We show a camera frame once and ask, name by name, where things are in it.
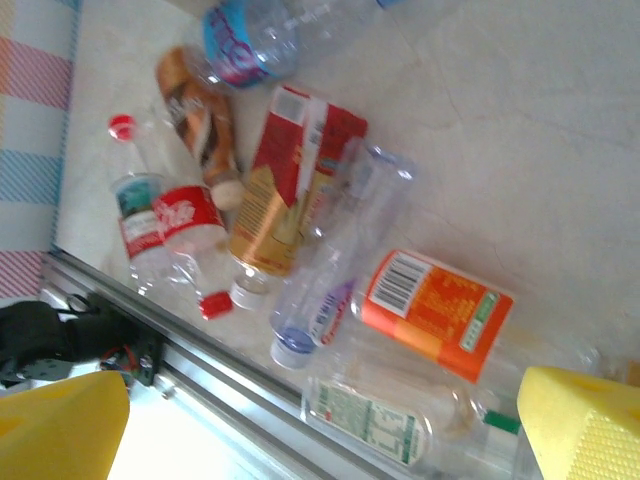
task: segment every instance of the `crushed plastic bottle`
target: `crushed plastic bottle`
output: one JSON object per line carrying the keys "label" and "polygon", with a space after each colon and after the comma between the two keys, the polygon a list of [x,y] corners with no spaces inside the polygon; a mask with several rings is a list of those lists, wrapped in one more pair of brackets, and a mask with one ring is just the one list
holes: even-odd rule
{"label": "crushed plastic bottle", "polygon": [[151,173],[140,155],[135,144],[137,131],[132,116],[111,118],[109,134],[114,142],[109,152],[109,172],[113,180],[111,191],[121,215],[120,230],[131,274],[138,293],[149,295],[154,289],[166,287],[167,279],[175,275],[175,270],[158,234],[157,217],[152,207],[161,192],[162,176]]}
{"label": "crushed plastic bottle", "polygon": [[358,275],[393,225],[414,176],[412,161],[378,147],[359,148],[349,187],[327,199],[312,228],[316,241],[302,252],[271,316],[271,356],[278,364],[303,368],[317,347],[331,343]]}
{"label": "crushed plastic bottle", "polygon": [[165,165],[173,167],[159,183],[153,210],[174,268],[193,286],[206,320],[229,312],[231,299],[220,274],[229,259],[227,232],[197,166],[172,125],[162,119],[147,118],[137,141],[145,156],[163,158]]}
{"label": "crushed plastic bottle", "polygon": [[399,1],[226,0],[189,30],[189,68],[223,89],[284,78],[344,48],[378,11]]}

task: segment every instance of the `red bottle cap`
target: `red bottle cap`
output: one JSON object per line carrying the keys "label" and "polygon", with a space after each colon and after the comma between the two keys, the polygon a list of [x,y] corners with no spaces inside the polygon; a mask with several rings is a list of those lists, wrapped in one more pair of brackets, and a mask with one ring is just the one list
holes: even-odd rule
{"label": "red bottle cap", "polygon": [[120,142],[130,142],[135,126],[136,120],[131,115],[116,115],[109,120],[109,135]]}
{"label": "red bottle cap", "polygon": [[229,292],[212,293],[200,302],[200,312],[207,320],[213,320],[231,310],[233,310],[233,302]]}

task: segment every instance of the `yellow object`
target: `yellow object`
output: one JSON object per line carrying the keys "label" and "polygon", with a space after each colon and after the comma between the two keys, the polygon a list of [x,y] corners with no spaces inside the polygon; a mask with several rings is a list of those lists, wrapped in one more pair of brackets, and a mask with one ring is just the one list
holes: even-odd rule
{"label": "yellow object", "polygon": [[640,388],[532,367],[518,412],[545,479],[640,479]]}
{"label": "yellow object", "polygon": [[129,417],[117,372],[99,372],[0,399],[0,478],[104,480]]}

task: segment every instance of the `white bottle cap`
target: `white bottle cap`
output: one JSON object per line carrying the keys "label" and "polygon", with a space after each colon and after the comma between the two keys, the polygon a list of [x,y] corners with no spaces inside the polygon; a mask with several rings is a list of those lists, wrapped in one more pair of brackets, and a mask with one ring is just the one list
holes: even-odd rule
{"label": "white bottle cap", "polygon": [[211,199],[223,212],[235,210],[244,198],[244,185],[240,180],[227,180],[211,187]]}
{"label": "white bottle cap", "polygon": [[229,296],[233,303],[245,310],[259,310],[265,301],[264,294],[251,292],[238,285],[238,282],[233,282],[233,285],[231,285]]}
{"label": "white bottle cap", "polygon": [[271,344],[271,358],[283,368],[300,370],[309,365],[311,353],[298,353],[291,350],[276,337]]}

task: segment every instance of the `blue bottle label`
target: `blue bottle label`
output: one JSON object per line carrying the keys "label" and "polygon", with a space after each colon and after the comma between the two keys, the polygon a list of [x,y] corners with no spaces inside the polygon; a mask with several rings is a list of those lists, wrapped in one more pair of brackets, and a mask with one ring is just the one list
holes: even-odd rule
{"label": "blue bottle label", "polygon": [[247,0],[226,0],[202,19],[207,60],[226,84],[247,88],[271,73],[251,45],[245,10]]}
{"label": "blue bottle label", "polygon": [[349,307],[356,281],[350,280],[327,294],[320,311],[311,319],[309,334],[316,345],[329,345],[336,336],[344,312]]}

